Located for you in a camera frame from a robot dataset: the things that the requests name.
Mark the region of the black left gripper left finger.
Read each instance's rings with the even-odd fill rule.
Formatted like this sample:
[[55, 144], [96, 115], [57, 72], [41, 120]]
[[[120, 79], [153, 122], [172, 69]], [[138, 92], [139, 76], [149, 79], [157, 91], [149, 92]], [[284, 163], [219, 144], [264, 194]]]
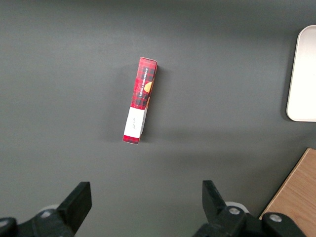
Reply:
[[57, 206], [18, 225], [19, 237], [74, 237], [92, 207], [89, 182], [80, 182]]

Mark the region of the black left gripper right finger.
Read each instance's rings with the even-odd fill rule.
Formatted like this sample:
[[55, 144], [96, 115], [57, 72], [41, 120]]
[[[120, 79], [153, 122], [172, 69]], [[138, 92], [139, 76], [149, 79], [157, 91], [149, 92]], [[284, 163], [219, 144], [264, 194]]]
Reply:
[[202, 206], [207, 218], [195, 237], [262, 237], [260, 221], [235, 205], [227, 205], [214, 183], [202, 182]]

